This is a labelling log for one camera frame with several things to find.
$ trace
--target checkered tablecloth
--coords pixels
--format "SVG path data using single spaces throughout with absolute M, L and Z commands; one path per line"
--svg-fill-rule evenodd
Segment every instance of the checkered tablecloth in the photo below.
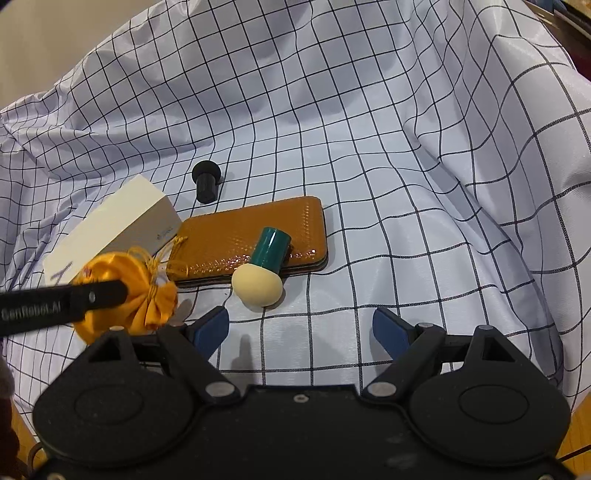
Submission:
M 230 379 L 366 385 L 390 360 L 371 332 L 385 305 L 449 333 L 494 325 L 575 404 L 590 112 L 591 85 L 519 0 L 163 1 L 0 113 L 0 286 L 39 285 L 60 237 L 138 173 L 182 218 L 314 195 L 330 261 L 278 307 L 180 294 L 189 318 L 230 311 L 211 358 Z M 210 206 L 202 158 L 225 178 Z M 82 348 L 70 326 L 8 339 L 21 411 Z

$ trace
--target black cylindrical object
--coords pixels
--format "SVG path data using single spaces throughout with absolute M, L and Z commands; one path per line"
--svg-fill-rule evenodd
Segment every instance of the black cylindrical object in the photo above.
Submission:
M 211 160 L 202 160 L 193 167 L 193 181 L 197 185 L 197 201 L 212 203 L 217 200 L 217 184 L 222 178 L 222 171 Z

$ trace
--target leather wallet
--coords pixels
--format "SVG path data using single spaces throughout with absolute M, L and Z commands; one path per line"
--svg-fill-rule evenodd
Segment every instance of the leather wallet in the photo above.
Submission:
M 229 282 L 249 261 L 266 226 L 291 237 L 281 276 L 321 270 L 328 262 L 322 204 L 306 196 L 188 218 L 177 232 L 185 240 L 170 252 L 168 278 L 197 285 Z

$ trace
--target black object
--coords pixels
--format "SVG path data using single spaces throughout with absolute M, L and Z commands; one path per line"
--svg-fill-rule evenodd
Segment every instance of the black object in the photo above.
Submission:
M 100 337 L 34 407 L 50 460 L 31 479 L 574 478 L 554 458 L 565 399 L 492 327 L 445 335 L 378 309 L 378 341 L 398 332 L 382 343 L 395 359 L 361 395 L 250 386 L 241 397 L 207 361 L 228 324 L 216 307 L 189 327 Z M 464 366 L 439 375 L 450 361 Z
M 217 200 L 217 184 L 222 178 L 222 171 L 211 160 L 202 160 L 193 167 L 193 181 L 197 185 L 197 201 L 212 203 Z
M 78 322 L 87 310 L 116 307 L 127 298 L 120 280 L 17 290 L 0 295 L 0 338 Z

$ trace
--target white box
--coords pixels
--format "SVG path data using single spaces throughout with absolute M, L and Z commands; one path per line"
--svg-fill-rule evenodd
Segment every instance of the white box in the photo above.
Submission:
M 136 175 L 89 213 L 43 261 L 45 285 L 69 283 L 105 252 L 143 247 L 155 254 L 177 233 L 181 219 L 168 197 Z

